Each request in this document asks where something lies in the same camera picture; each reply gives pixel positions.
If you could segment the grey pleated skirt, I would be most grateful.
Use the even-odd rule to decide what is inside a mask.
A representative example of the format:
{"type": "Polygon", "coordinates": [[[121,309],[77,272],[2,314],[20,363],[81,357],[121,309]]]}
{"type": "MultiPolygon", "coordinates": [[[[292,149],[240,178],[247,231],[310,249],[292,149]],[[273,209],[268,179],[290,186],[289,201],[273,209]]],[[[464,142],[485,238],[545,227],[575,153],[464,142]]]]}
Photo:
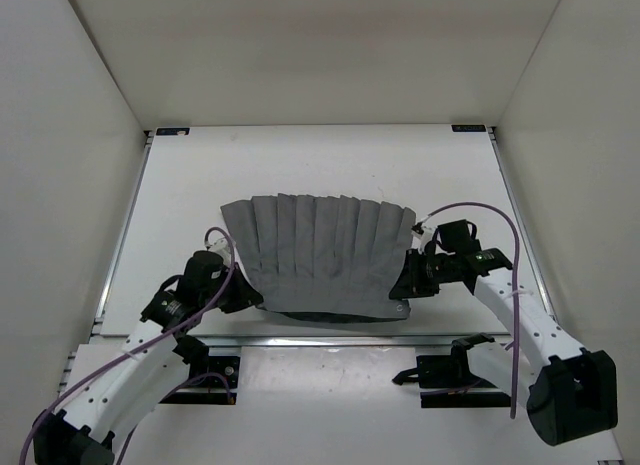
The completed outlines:
{"type": "Polygon", "coordinates": [[[409,318],[389,294],[411,248],[415,212],[341,195],[254,196],[221,208],[260,309],[324,323],[409,318]]]}

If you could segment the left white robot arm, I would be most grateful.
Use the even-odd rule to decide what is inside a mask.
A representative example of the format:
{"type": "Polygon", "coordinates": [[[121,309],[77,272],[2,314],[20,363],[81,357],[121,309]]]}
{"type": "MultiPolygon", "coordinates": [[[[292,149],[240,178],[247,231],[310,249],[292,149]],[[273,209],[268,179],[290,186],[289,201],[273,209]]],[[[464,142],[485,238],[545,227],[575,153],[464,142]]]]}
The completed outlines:
{"type": "Polygon", "coordinates": [[[38,464],[112,464],[115,450],[166,397],[211,377],[209,348],[191,335],[214,309],[262,301],[227,246],[196,251],[143,309],[121,351],[34,421],[24,449],[38,464]]]}

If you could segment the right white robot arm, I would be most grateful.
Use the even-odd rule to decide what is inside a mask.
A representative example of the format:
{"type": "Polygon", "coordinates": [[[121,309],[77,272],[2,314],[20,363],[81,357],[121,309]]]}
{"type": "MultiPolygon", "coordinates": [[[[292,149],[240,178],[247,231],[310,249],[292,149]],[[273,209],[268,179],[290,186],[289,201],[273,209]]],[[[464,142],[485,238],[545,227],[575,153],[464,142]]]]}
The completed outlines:
{"type": "Polygon", "coordinates": [[[592,352],[567,333],[517,282],[515,265],[497,248],[482,248],[467,220],[412,231],[420,244],[405,257],[393,298],[426,298],[443,284],[461,283],[512,336],[509,346],[486,333],[454,340],[439,359],[418,359],[397,385],[426,394],[462,393],[486,382],[523,407],[537,435],[556,446],[618,424],[617,374],[603,350],[592,352]]]}

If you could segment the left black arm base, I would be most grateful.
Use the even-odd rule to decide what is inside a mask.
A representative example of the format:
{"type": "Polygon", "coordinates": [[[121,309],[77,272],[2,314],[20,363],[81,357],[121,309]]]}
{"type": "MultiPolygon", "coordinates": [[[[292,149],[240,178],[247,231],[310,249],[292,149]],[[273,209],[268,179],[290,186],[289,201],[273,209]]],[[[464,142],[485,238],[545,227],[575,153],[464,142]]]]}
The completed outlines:
{"type": "Polygon", "coordinates": [[[237,402],[241,357],[211,355],[200,340],[184,336],[174,351],[189,367],[187,379],[161,400],[161,404],[233,406],[237,402]]]}

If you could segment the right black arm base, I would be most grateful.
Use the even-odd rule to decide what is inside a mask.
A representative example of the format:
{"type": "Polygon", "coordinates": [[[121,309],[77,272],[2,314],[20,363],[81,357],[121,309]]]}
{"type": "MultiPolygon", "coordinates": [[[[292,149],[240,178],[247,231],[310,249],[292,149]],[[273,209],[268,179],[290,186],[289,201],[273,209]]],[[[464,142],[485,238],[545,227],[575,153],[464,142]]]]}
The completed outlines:
{"type": "Polygon", "coordinates": [[[392,383],[417,384],[422,409],[509,407],[507,394],[471,372],[469,352],[479,351],[481,345],[497,342],[485,333],[455,339],[448,355],[418,355],[416,366],[400,371],[392,383]]]}

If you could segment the left blue table label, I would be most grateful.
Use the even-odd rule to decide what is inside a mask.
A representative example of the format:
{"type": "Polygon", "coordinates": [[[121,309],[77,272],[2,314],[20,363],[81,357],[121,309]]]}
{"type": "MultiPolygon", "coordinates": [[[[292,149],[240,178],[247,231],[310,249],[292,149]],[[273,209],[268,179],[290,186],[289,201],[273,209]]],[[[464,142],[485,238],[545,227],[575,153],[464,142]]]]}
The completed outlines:
{"type": "Polygon", "coordinates": [[[189,127],[161,127],[157,128],[156,136],[187,136],[190,133],[189,127]]]}

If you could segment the blue table label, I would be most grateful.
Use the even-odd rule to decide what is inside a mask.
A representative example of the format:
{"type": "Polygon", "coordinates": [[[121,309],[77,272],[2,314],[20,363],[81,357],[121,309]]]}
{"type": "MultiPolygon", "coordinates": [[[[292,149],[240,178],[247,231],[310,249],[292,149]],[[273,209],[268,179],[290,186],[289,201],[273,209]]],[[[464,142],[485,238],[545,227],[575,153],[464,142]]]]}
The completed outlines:
{"type": "Polygon", "coordinates": [[[486,127],[482,124],[452,124],[454,133],[485,133],[486,127]]]}
{"type": "Polygon", "coordinates": [[[187,136],[190,133],[189,127],[161,127],[157,128],[156,136],[187,136]]]}

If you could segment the right blue table label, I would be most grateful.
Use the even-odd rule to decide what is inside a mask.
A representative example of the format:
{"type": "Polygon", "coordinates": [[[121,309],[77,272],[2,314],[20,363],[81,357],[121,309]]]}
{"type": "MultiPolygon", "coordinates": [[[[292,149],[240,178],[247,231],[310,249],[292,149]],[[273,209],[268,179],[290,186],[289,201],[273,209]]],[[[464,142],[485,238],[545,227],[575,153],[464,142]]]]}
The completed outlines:
{"type": "Polygon", "coordinates": [[[485,133],[486,127],[482,124],[452,124],[454,133],[485,133]]]}

